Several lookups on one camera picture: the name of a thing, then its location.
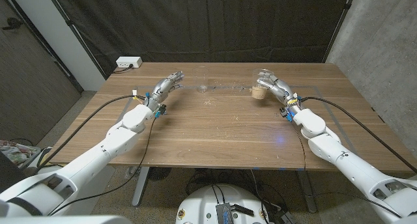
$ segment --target table leg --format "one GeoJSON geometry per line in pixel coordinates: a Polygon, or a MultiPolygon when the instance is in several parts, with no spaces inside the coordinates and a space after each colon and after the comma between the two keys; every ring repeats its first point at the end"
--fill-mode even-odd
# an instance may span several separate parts
{"type": "Polygon", "coordinates": [[[146,181],[148,179],[148,172],[149,167],[141,167],[139,170],[139,177],[137,178],[135,193],[133,194],[133,206],[139,206],[141,202],[143,192],[145,191],[146,181]]]}
{"type": "Polygon", "coordinates": [[[315,204],[314,197],[309,196],[313,195],[313,192],[311,190],[311,183],[307,171],[297,171],[297,175],[298,180],[300,181],[301,189],[303,191],[303,196],[306,199],[308,212],[317,212],[317,206],[315,204]]]}

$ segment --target robotic hand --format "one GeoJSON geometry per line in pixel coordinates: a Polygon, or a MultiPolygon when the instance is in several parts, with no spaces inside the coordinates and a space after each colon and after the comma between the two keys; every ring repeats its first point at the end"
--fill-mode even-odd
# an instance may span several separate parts
{"type": "Polygon", "coordinates": [[[144,105],[152,111],[157,110],[160,103],[162,103],[167,98],[168,93],[182,87],[182,85],[176,84],[182,81],[183,77],[184,74],[182,71],[179,71],[159,81],[156,84],[152,94],[145,100],[144,105]]]}
{"type": "Polygon", "coordinates": [[[258,76],[258,84],[272,92],[283,105],[286,105],[293,98],[294,94],[289,86],[284,81],[279,80],[273,73],[260,72],[258,76]]]}

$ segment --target floor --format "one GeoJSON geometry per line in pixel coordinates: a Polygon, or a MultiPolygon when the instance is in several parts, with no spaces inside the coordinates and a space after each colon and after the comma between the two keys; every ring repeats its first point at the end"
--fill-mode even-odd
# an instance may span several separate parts
{"type": "MultiPolygon", "coordinates": [[[[84,92],[79,101],[48,133],[39,147],[51,146],[70,126],[79,112],[87,105],[95,92],[84,92]]],[[[117,187],[126,181],[127,167],[116,167],[107,189],[117,187]]],[[[174,223],[180,203],[187,197],[185,186],[194,169],[173,168],[167,178],[161,181],[147,183],[142,202],[138,207],[131,205],[135,181],[130,181],[117,191],[102,196],[92,214],[114,214],[125,216],[132,223],[174,223]]],[[[372,207],[363,200],[346,195],[318,195],[315,200],[318,212],[311,214],[306,204],[294,171],[255,171],[258,182],[270,184],[276,188],[285,199],[290,213],[297,223],[382,223],[372,207]]],[[[406,178],[410,175],[394,175],[406,178]]],[[[310,171],[309,177],[315,194],[340,191],[363,197],[362,194],[339,172],[310,171]]],[[[272,190],[265,189],[263,195],[277,200],[272,190]]]]}

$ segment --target door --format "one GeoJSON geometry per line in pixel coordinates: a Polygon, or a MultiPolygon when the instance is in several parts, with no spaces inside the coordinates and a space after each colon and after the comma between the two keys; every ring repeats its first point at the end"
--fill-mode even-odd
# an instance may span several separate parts
{"type": "MultiPolygon", "coordinates": [[[[0,27],[8,27],[8,18],[20,20],[0,0],[0,27]]],[[[0,139],[37,144],[79,98],[25,25],[0,29],[0,139]]]]}

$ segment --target black backdrop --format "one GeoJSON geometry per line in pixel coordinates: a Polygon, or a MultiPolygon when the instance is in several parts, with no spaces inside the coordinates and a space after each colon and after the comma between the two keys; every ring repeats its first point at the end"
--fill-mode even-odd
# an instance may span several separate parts
{"type": "Polygon", "coordinates": [[[158,62],[319,63],[346,0],[58,0],[107,77],[158,62]]]}

